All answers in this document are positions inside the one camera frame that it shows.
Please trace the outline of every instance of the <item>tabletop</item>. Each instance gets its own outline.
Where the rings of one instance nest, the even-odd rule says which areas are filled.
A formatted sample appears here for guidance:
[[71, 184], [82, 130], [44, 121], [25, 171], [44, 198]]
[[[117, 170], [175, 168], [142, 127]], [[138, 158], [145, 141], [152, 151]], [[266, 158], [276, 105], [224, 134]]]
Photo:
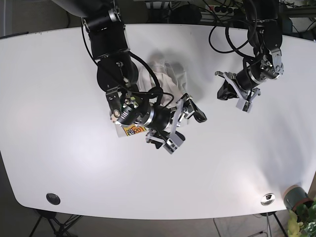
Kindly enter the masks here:
[[[184, 68], [188, 93], [208, 118], [179, 129], [186, 141], [172, 155], [147, 144], [145, 133], [118, 138], [80, 28], [0, 40], [0, 151], [17, 201], [88, 216], [197, 219], [282, 210], [289, 186], [308, 191], [316, 170], [316, 44], [283, 37], [284, 74], [260, 86], [248, 114], [236, 99], [216, 98], [223, 79], [215, 71], [237, 73], [242, 58], [214, 52], [211, 28], [126, 26], [133, 53]], [[230, 29], [235, 45], [246, 33]], [[212, 42], [229, 49], [224, 28]], [[263, 206], [268, 193], [276, 199]]]

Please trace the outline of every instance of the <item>power strip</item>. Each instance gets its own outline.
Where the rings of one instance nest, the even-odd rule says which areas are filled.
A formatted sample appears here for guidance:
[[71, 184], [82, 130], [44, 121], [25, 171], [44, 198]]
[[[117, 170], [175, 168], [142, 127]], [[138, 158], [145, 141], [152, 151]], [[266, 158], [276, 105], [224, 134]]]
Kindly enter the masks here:
[[[235, 12], [238, 10], [237, 7], [221, 7], [218, 5], [205, 5], [205, 9], [209, 10], [212, 9], [214, 13], [218, 16], [225, 16], [225, 17], [232, 17], [235, 15]], [[202, 14], [202, 22], [213, 22], [214, 16], [211, 15], [209, 12], [201, 12]]]
[[218, 5], [205, 5], [205, 9], [212, 9], [216, 15], [227, 15], [234, 16], [235, 12], [238, 10], [237, 7], [227, 7], [227, 6], [218, 6]]

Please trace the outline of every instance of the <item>black cable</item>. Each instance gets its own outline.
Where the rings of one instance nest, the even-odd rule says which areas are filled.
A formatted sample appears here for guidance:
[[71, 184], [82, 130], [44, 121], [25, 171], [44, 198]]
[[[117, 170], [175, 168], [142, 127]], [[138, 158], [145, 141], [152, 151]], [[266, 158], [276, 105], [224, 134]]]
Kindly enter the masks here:
[[223, 6], [224, 4], [218, 0], [214, 0], [215, 2], [219, 3], [221, 6]]
[[222, 237], [221, 234], [219, 233], [218, 228], [217, 228], [217, 224], [216, 224], [216, 222], [215, 222], [215, 218], [213, 218], [213, 222], [214, 222], [215, 228], [216, 228], [216, 230], [217, 230], [218, 236], [219, 236], [219, 237]]
[[286, 233], [286, 231], [284, 230], [284, 228], [283, 228], [283, 226], [282, 226], [280, 220], [278, 219], [276, 213], [273, 213], [273, 215], [274, 215], [274, 217], [275, 217], [275, 219], [276, 219], [276, 222], [277, 222], [278, 225], [280, 226], [280, 228], [281, 228], [281, 230], [282, 230], [284, 236], [285, 236], [285, 237], [288, 237], [288, 236], [287, 236], [287, 233]]
[[301, 7], [298, 5], [294, 5], [294, 3], [284, 3], [284, 2], [279, 2], [279, 5], [286, 5], [286, 6], [291, 6], [291, 7]]
[[233, 53], [233, 52], [236, 52], [237, 50], [240, 50], [241, 48], [243, 48], [246, 44], [248, 44], [248, 43], [251, 41], [251, 39], [253, 38], [253, 36], [254, 36], [255, 33], [256, 33], [256, 28], [257, 28], [257, 10], [256, 10], [256, 7], [255, 7], [253, 1], [252, 1], [252, 0], [249, 0], [249, 2], [251, 3], [251, 5], [252, 5], [252, 7], [253, 7], [253, 10], [254, 10], [255, 22], [254, 22], [254, 26], [253, 26], [252, 30], [250, 31], [250, 36], [249, 36], [248, 40], [247, 40], [245, 43], [243, 43], [241, 46], [239, 46], [238, 48], [236, 48], [236, 49], [232, 49], [232, 50], [229, 50], [229, 51], [220, 51], [220, 50], [217, 50], [217, 49], [212, 45], [212, 43], [211, 43], [211, 36], [212, 36], [212, 33], [213, 33], [213, 31], [215, 30], [215, 28], [217, 27], [217, 26], [214, 26], [213, 29], [211, 30], [211, 32], [209, 33], [209, 36], [208, 36], [208, 43], [209, 43], [209, 45], [211, 46], [211, 48], [212, 48], [214, 51], [216, 51], [216, 52], [218, 52], [218, 53]]
[[316, 21], [313, 21], [308, 27], [307, 29], [305, 30], [305, 32], [307, 32], [309, 30], [309, 28], [315, 23]]
[[66, 28], [69, 28], [69, 26], [70, 26], [70, 15], [69, 15], [69, 12], [67, 12], [66, 11], [66, 15], [67, 15], [67, 26], [66, 26]]
[[120, 84], [119, 82], [118, 82], [118, 80], [115, 80], [115, 76], [110, 72], [110, 71], [108, 71], [107, 69], [105, 69], [102, 65], [99, 65], [95, 60], [94, 60], [94, 58], [92, 57], [92, 55], [91, 55], [91, 53], [90, 53], [90, 51], [89, 51], [89, 48], [88, 48], [88, 45], [87, 45], [87, 43], [86, 43], [86, 41], [85, 41], [85, 37], [84, 37], [84, 33], [83, 33], [83, 24], [81, 23], [81, 34], [82, 34], [82, 39], [83, 39], [83, 43], [84, 43], [84, 46], [85, 46], [85, 49], [87, 50], [87, 52], [88, 52], [88, 54], [89, 54], [89, 56], [90, 56], [90, 58], [91, 58], [91, 60], [93, 61], [93, 63], [98, 67], [98, 68], [100, 68], [102, 71], [104, 71], [106, 74], [108, 74], [110, 77], [110, 79], [114, 82], [114, 83], [116, 83], [116, 84], [118, 84], [120, 87], [122, 87], [123, 89], [125, 89], [126, 91], [129, 91], [129, 92], [131, 92], [131, 93], [133, 93], [133, 94], [137, 94], [137, 95], [168, 95], [168, 96], [171, 96], [171, 100], [170, 100], [170, 102], [166, 105], [166, 106], [164, 106], [164, 108], [166, 108], [173, 100], [174, 100], [174, 96], [173, 96], [173, 94], [170, 94], [170, 93], [167, 93], [167, 92], [143, 92], [143, 91], [131, 91], [130, 89], [128, 89], [125, 85], [123, 85], [123, 84]]
[[216, 15], [216, 13], [213, 11], [213, 9], [210, 6], [208, 6], [208, 8], [210, 11], [212, 11], [214, 13], [214, 16], [217, 18], [217, 20], [219, 20], [221, 22], [221, 19]]
[[[243, 23], [249, 25], [249, 23], [247, 23], [247, 22], [245, 22], [245, 21], [243, 21], [243, 20], [237, 20], [237, 19], [236, 19], [236, 20], [229, 20], [229, 21], [240, 21], [240, 22], [243, 22]], [[233, 42], [231, 41], [231, 38], [229, 37], [229, 28], [228, 28], [228, 27], [225, 28], [225, 37], [226, 37], [226, 40], [227, 40], [228, 44], [230, 45], [230, 47], [231, 47], [233, 50], [235, 50], [236, 47], [234, 46]], [[236, 53], [237, 53], [239, 56], [243, 57], [243, 58], [247, 58], [248, 60], [254, 60], [254, 59], [255, 59], [255, 57], [246, 55], [246, 54], [240, 52], [239, 50], [237, 50]]]
[[134, 58], [135, 60], [137, 60], [138, 62], [140, 62], [145, 68], [146, 70], [149, 72], [149, 74], [152, 76], [154, 83], [156, 86], [160, 87], [160, 83], [155, 75], [155, 73], [153, 72], [153, 70], [148, 66], [147, 63], [145, 63], [145, 61], [143, 59], [141, 59], [140, 57], [138, 57], [137, 55], [133, 54], [131, 51], [129, 52], [129, 55]]

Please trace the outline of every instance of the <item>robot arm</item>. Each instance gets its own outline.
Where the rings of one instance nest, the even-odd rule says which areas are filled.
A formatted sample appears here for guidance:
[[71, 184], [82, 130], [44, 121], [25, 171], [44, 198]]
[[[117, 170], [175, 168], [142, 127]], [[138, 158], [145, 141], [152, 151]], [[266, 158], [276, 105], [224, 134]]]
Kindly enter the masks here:
[[[243, 70], [238, 74], [216, 72], [215, 75], [225, 79], [223, 86], [217, 93], [220, 100], [238, 98], [237, 107], [245, 112], [250, 112], [252, 100], [260, 95], [256, 88], [268, 79], [277, 79], [283, 74], [281, 60], [282, 33], [277, 25], [277, 7], [273, 0], [243, 0], [247, 20], [256, 23], [254, 30], [249, 25], [248, 38], [253, 47], [255, 57], [236, 51], [243, 57]], [[236, 50], [229, 39], [228, 28], [225, 30], [228, 43]]]
[[[198, 109], [188, 94], [177, 102], [175, 108], [160, 104], [163, 95], [174, 97], [163, 92], [151, 68], [130, 52], [125, 38], [125, 25], [115, 1], [54, 2], [81, 17], [91, 42], [90, 57], [98, 66], [97, 81], [106, 93], [113, 123], [120, 126], [135, 124], [147, 127], [147, 143], [155, 144], [157, 149], [163, 146], [172, 154], [185, 140], [185, 137], [176, 131], [183, 118], [189, 119], [194, 116], [198, 122], [206, 121], [205, 114]], [[148, 92], [139, 91], [136, 85], [138, 70], [131, 57], [145, 66], [156, 84]], [[170, 126], [171, 132], [167, 132], [166, 129]]]

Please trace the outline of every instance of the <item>white cloth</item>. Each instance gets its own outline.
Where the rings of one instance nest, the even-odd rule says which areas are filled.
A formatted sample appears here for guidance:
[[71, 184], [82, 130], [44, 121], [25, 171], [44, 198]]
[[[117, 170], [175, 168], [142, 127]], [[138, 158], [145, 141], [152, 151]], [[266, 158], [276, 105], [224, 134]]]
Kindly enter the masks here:
[[[174, 96], [168, 107], [175, 107], [176, 102], [186, 93], [187, 74], [183, 67], [179, 64], [171, 65], [164, 59], [153, 61], [148, 65], [155, 73], [163, 91]], [[139, 71], [137, 85], [140, 91], [149, 91], [155, 86], [153, 78], [145, 67]], [[170, 100], [170, 96], [163, 95], [161, 104], [165, 106]]]

